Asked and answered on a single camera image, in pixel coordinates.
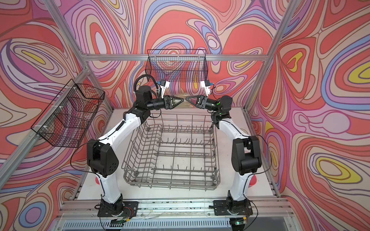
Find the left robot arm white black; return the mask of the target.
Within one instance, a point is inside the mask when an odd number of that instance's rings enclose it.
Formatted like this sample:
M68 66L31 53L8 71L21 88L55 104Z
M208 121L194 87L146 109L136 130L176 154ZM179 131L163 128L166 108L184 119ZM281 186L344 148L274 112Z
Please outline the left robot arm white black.
M119 191L116 170L119 160L116 152L120 144L151 115L152 110L171 110L184 99L175 96L152 97L153 90L144 85L134 90L136 101L123 119L105 135L87 143L87 165L96 174L103 189L102 201L114 207L122 207L122 194Z

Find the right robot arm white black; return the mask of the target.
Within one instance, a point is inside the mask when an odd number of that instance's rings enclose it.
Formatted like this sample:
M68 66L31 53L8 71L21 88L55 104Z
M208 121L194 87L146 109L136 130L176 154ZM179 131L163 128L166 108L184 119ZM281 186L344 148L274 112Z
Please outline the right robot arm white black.
M233 101L230 96L218 100L205 95L189 96L186 101L196 108L209 110L213 124L232 141L231 164L236 173L228 198L231 202L246 200L252 176L262 166L259 139L243 132L233 122L229 112Z

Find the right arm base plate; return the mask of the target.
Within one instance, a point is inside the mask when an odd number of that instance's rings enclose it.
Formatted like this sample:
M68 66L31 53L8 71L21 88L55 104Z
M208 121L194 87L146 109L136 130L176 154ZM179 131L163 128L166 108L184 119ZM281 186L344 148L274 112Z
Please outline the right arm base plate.
M228 200L214 200L209 209L214 210L216 216L245 216L249 217L253 214L250 201L228 201Z

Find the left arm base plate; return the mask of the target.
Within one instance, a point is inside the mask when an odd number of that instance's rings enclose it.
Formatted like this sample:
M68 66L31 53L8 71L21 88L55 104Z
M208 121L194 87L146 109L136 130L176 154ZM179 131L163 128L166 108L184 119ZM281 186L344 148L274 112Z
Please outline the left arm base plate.
M97 216L100 218L132 218L137 215L138 205L138 201L117 201L114 204L110 204L102 200L98 209Z

